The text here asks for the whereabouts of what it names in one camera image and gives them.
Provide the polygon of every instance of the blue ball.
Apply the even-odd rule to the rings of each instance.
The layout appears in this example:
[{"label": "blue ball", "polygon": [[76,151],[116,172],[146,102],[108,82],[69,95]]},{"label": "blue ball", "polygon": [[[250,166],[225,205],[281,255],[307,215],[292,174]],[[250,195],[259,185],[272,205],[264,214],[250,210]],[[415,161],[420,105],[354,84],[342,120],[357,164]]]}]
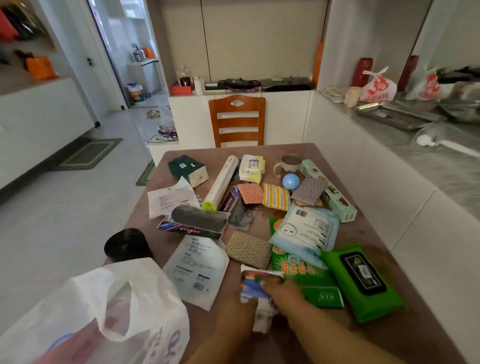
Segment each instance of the blue ball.
[{"label": "blue ball", "polygon": [[300,185],[300,178],[294,173],[289,173],[283,177],[282,184],[287,190],[295,190]]}]

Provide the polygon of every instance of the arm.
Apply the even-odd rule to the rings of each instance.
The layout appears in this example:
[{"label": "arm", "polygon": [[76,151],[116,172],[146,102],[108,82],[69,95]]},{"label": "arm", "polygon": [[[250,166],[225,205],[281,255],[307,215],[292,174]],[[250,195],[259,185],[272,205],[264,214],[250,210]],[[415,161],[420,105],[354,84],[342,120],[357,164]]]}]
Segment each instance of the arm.
[{"label": "arm", "polygon": [[308,303],[294,281],[287,280],[281,284],[277,279],[270,279],[263,290],[273,297],[280,312],[287,317],[290,328],[313,363],[403,363]]},{"label": "arm", "polygon": [[187,364],[227,364],[235,350],[252,334],[258,299],[240,302],[240,294],[224,300],[213,334],[197,349]]}]

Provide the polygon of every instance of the paper towel roll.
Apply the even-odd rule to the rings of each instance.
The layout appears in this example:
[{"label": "paper towel roll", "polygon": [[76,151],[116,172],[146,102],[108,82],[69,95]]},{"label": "paper towel roll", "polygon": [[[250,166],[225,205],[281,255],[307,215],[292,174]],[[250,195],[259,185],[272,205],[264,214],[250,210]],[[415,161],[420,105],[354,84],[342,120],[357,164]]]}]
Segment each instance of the paper towel roll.
[{"label": "paper towel roll", "polygon": [[195,77],[193,79],[193,83],[195,84],[195,92],[197,95],[205,95],[205,85],[204,81],[200,77]]}]

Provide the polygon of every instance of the red box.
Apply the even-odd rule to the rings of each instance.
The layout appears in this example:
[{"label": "red box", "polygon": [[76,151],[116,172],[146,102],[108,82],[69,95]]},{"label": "red box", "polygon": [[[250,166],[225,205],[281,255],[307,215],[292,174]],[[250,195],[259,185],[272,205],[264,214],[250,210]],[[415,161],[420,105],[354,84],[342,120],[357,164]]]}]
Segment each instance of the red box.
[{"label": "red box", "polygon": [[191,94],[191,93],[192,93],[191,86],[179,86],[178,83],[172,86],[172,94],[174,95]]}]

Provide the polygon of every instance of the hand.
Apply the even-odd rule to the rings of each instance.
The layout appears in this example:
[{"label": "hand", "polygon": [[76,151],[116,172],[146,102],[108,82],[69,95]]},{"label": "hand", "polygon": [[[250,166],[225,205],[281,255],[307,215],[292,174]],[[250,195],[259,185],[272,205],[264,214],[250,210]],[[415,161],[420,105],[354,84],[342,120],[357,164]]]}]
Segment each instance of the hand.
[{"label": "hand", "polygon": [[288,279],[282,284],[280,278],[270,277],[267,278],[262,289],[272,296],[281,314],[287,318],[307,302],[300,287],[292,279]]},{"label": "hand", "polygon": [[245,341],[252,334],[258,298],[253,297],[247,303],[240,302],[240,293],[222,301],[216,315],[215,333],[222,340],[231,340],[236,344]]}]

